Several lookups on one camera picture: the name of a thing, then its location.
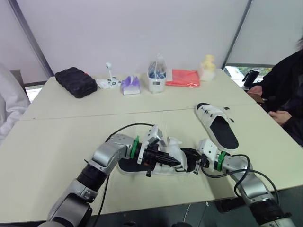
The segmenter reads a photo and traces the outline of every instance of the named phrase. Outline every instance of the metal pole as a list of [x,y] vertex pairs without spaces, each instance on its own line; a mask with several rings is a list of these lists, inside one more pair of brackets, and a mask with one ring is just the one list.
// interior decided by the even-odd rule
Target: metal pole
[[27,21],[24,18],[24,15],[17,3],[17,0],[8,0],[10,7],[12,8],[15,16],[17,17],[18,22],[20,23],[23,31],[25,32],[25,35],[27,36],[27,39],[29,41],[29,43],[31,44],[39,62],[42,65],[42,68],[44,70],[44,72],[46,73],[47,77],[51,77],[53,76],[53,71],[51,69],[51,67],[49,66],[46,58],[44,57],[38,43],[37,40],[35,39],[32,31],[30,30],[30,27],[28,26]]
[[241,32],[241,30],[242,30],[242,28],[243,28],[244,21],[245,21],[245,19],[246,19],[246,16],[248,15],[248,12],[249,12],[249,10],[250,10],[250,7],[251,7],[251,5],[252,5],[252,2],[253,2],[253,0],[249,0],[249,1],[247,2],[247,4],[246,4],[246,7],[245,7],[245,10],[244,10],[244,12],[243,12],[241,21],[240,21],[240,23],[239,23],[239,26],[238,26],[237,31],[236,31],[236,33],[235,33],[235,36],[234,36],[234,38],[233,38],[233,40],[232,40],[232,44],[231,44],[231,46],[230,46],[230,48],[229,48],[229,50],[228,50],[228,52],[227,52],[227,55],[226,55],[226,57],[225,57],[225,59],[224,59],[224,62],[223,62],[223,65],[222,65],[221,69],[224,69],[224,67],[225,67],[225,65],[226,65],[226,63],[227,63],[227,60],[228,60],[228,58],[229,58],[229,56],[230,56],[230,54],[231,54],[231,52],[232,52],[232,50],[233,50],[233,47],[234,47],[235,44],[236,44],[236,41],[237,41],[237,39],[238,39],[238,37],[239,37],[239,34],[240,34],[240,32]]

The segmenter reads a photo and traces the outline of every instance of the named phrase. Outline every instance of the green ring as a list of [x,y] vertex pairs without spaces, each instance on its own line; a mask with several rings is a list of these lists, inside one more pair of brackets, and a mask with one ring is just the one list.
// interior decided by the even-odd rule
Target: green ring
[[224,156],[226,155],[225,151],[222,151],[221,154],[218,157],[218,165],[217,165],[217,170],[221,171],[221,165],[222,165],[222,161],[224,160]]
[[134,145],[133,145],[133,148],[132,148],[132,151],[131,151],[131,158],[134,158],[134,154],[136,152],[136,148],[137,148],[138,143],[139,143],[139,136],[137,136],[134,139]]

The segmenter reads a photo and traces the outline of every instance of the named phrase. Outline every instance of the white cloth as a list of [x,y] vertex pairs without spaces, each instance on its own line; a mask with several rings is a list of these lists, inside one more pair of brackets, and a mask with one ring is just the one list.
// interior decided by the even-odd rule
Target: white cloth
[[29,104],[13,74],[0,63],[0,145]]

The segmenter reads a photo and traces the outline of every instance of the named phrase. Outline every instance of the hand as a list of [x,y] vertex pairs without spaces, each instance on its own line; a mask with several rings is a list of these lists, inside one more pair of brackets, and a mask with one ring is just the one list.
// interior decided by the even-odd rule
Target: hand
[[253,86],[247,93],[252,93],[261,96],[263,93],[263,88],[260,85]]
[[292,116],[287,111],[269,111],[268,114],[281,126],[283,126]]

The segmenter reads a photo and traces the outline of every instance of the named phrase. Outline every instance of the person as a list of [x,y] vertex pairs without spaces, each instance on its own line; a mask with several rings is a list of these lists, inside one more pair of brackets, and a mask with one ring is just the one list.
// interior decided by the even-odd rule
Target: person
[[13,74],[0,63],[0,145],[29,104]]
[[267,99],[265,110],[283,129],[303,146],[303,72],[302,48],[280,61],[248,93]]

